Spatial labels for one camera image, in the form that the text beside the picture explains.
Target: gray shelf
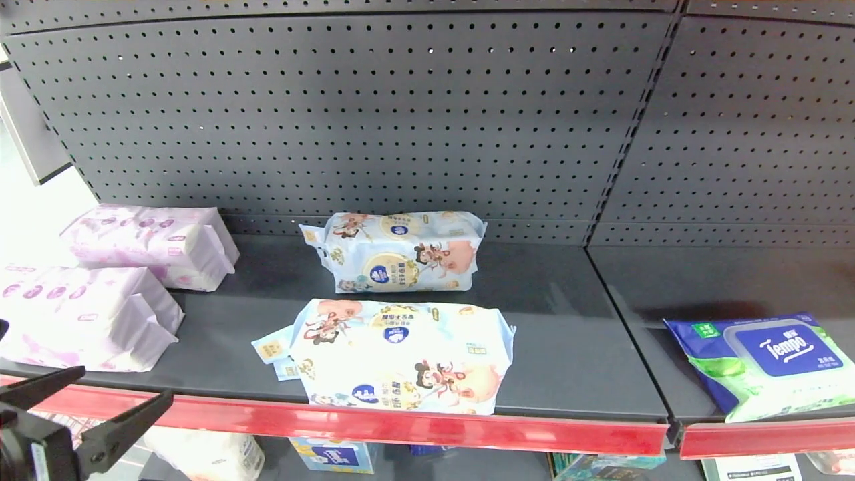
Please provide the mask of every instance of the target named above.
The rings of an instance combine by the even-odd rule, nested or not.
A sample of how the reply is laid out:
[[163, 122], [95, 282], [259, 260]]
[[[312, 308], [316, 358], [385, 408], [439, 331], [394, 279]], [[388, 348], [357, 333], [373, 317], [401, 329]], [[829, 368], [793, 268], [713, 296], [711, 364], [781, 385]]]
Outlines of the gray shelf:
[[[258, 481], [344, 481], [377, 479], [388, 481], [549, 481], [549, 465], [543, 453], [500, 449], [459, 448], [441, 456], [413, 456], [404, 445], [387, 444], [374, 460], [374, 475], [309, 471], [286, 438], [257, 437], [266, 461]], [[145, 481], [186, 481], [164, 461], [152, 456], [140, 479]]]
[[[352, 474], [312, 472], [284, 438], [256, 437], [267, 456], [259, 481], [325, 481], [351, 479], [434, 481], [440, 479], [549, 480], [549, 466], [543, 453], [503, 451], [499, 449], [455, 449], [441, 456], [416, 457], [405, 446], [387, 444], [376, 461], [375, 475], [354, 477]], [[650, 481], [705, 481], [700, 461], [681, 460], [669, 452], [668, 461], [650, 471]], [[840, 481], [840, 476], [820, 473], [803, 454], [798, 454], [804, 481]], [[186, 481], [166, 461], [152, 455], [140, 474], [140, 481]]]
[[[722, 421], [662, 323], [807, 311], [855, 357], [852, 249], [594, 247], [594, 263], [677, 421]], [[855, 416], [855, 406], [781, 419]]]
[[[306, 302], [333, 294], [333, 278], [311, 247], [289, 236], [237, 236], [237, 274], [215, 293], [179, 293], [186, 311], [155, 368], [91, 373], [84, 384], [174, 389], [187, 395], [306, 402], [299, 381], [277, 383], [250, 345], [291, 324]], [[485, 243], [468, 292], [363, 296], [499, 308], [517, 326], [514, 365], [496, 412], [557, 418], [661, 421], [665, 409], [585, 252], [570, 246]], [[0, 362], [9, 375], [37, 366]]]

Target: green label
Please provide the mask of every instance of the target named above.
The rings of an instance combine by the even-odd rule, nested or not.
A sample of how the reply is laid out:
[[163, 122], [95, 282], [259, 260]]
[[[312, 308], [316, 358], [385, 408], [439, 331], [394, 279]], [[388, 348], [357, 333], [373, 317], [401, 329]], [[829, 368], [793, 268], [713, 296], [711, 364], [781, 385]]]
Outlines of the green label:
[[692, 327], [695, 329], [695, 332], [698, 333], [698, 336], [701, 336], [702, 339], [718, 337], [722, 334], [721, 332], [718, 332], [716, 326], [710, 323], [692, 324]]

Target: baby wipes package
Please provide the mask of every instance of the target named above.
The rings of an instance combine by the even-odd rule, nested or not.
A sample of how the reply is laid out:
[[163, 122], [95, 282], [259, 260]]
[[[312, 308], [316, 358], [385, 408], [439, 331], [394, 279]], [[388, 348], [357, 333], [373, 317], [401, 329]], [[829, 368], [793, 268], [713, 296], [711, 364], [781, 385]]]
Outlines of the baby wipes package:
[[324, 228], [300, 229], [333, 273], [338, 294], [465, 291], [486, 223], [468, 212], [339, 213]]
[[88, 371], [149, 371], [184, 312], [145, 267], [0, 270], [0, 356]]
[[71, 223], [60, 239], [80, 265], [145, 266], [168, 288], [213, 291], [234, 273], [238, 248], [216, 208], [102, 204]]
[[256, 481], [264, 452], [248, 434], [154, 426], [143, 441], [192, 481]]
[[855, 476], [855, 449], [807, 453], [813, 466], [825, 474]]
[[312, 404], [492, 414], [514, 332], [497, 309], [315, 299], [290, 353]]
[[665, 324], [725, 422], [855, 403], [855, 365], [806, 312]]
[[291, 445], [311, 471], [374, 474], [376, 442], [337, 441], [313, 437], [289, 437]]

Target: red shelf edge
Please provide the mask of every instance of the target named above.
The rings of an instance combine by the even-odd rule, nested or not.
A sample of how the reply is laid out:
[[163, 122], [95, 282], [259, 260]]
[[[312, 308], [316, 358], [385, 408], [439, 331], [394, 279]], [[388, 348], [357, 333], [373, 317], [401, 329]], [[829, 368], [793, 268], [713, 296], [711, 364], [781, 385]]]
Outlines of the red shelf edge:
[[[20, 380], [0, 376], [0, 384]], [[73, 384], [35, 409], [109, 419], [152, 396], [139, 391]], [[656, 423], [336, 409], [189, 395], [176, 395], [174, 404], [158, 424], [260, 436], [625, 455], [661, 454], [668, 429], [668, 425]]]
[[810, 453], [855, 448], [855, 418], [763, 423], [697, 423], [683, 431], [680, 457]]

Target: product box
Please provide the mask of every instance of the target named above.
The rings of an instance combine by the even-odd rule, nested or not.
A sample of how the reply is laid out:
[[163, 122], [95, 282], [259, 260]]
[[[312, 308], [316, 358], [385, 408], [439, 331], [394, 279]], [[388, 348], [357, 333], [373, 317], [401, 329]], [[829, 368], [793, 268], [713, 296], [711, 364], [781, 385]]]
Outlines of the product box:
[[665, 456], [608, 456], [549, 453], [555, 481], [647, 481], [647, 472], [665, 462]]
[[492, 414], [514, 332], [496, 309], [315, 299], [288, 352], [312, 404]]
[[337, 441], [313, 437], [289, 437], [291, 445], [311, 471], [374, 474], [374, 459], [381, 444]]
[[333, 273], [337, 294], [465, 291], [486, 223], [468, 212], [338, 213], [326, 227], [300, 229]]

